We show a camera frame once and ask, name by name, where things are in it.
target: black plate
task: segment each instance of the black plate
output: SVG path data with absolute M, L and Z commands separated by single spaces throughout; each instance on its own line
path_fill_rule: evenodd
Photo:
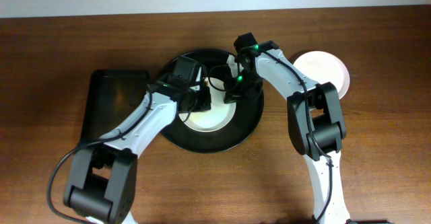
M 218 49 L 199 49 L 184 53 L 183 56 L 203 63 L 210 70 L 216 65 L 226 64 L 230 54 L 232 53 Z M 172 69 L 176 59 L 171 60 L 162 73 Z M 177 115 L 174 121 L 162 130 L 162 134 L 183 149 L 197 153 L 215 153 L 235 147 L 245 140 L 256 128 L 262 112 L 263 92 L 256 100 L 236 103 L 234 116 L 220 130 L 208 133 L 193 130 Z

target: brown wooden surface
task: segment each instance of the brown wooden surface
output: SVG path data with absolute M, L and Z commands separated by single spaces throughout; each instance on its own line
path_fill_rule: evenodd
M 93 70 L 154 74 L 190 49 L 234 52 L 249 31 L 287 57 L 324 50 L 349 69 L 341 176 L 352 218 L 429 223 L 430 6 L 0 20 L 0 223 L 66 223 L 46 205 L 46 182 L 79 139 Z M 73 214 L 61 202 L 69 166 L 53 196 Z M 136 187 L 140 223 L 293 223 L 313 210 L 286 101 L 267 82 L 263 117 L 245 142 L 202 155 L 158 135 Z

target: white plate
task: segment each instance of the white plate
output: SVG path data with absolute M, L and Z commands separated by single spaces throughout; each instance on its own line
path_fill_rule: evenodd
M 331 82 L 341 99 L 349 89 L 349 71 L 336 56 L 322 51 L 312 51 L 296 59 L 294 66 L 307 77 L 319 83 Z
M 224 89 L 223 81 L 211 78 L 211 82 L 219 89 Z M 226 126 L 232 117 L 234 117 L 236 103 L 225 104 L 223 99 L 226 92 L 218 91 L 209 85 L 211 94 L 211 110 L 205 112 L 192 112 L 185 124 L 200 132 L 211 132 L 219 130 Z M 188 113 L 179 114 L 180 119 L 184 121 Z

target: white dish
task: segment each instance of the white dish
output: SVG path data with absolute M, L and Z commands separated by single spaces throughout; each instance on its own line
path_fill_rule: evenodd
M 341 99 L 349 89 L 349 71 L 336 56 L 322 51 L 307 52 L 296 59 L 294 66 L 319 83 L 331 82 Z

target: wooden table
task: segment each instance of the wooden table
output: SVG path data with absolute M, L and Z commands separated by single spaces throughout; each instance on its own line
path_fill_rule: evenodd
M 431 7 L 294 9 L 0 20 L 0 223 L 67 223 L 45 201 L 59 158 L 79 139 L 95 69 L 153 75 L 194 48 L 234 52 L 245 32 L 291 59 L 337 55 L 350 71 L 341 176 L 353 219 L 429 223 Z M 313 210 L 306 164 L 288 136 L 286 101 L 265 82 L 254 133 L 217 154 L 158 135 L 139 159 L 140 223 L 304 223 Z M 53 188 L 55 204 L 70 162 Z

